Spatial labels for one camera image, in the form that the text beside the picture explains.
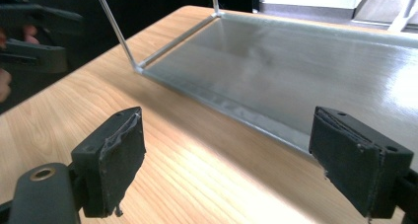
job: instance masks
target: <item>glass tray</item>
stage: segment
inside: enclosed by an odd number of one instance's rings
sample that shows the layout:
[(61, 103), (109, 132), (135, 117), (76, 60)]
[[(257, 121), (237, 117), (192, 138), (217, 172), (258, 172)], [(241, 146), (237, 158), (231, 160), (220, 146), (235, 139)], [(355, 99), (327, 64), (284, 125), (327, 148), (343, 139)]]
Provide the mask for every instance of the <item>glass tray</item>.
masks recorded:
[(418, 154), (417, 38), (222, 14), (142, 73), (304, 153), (323, 106)]

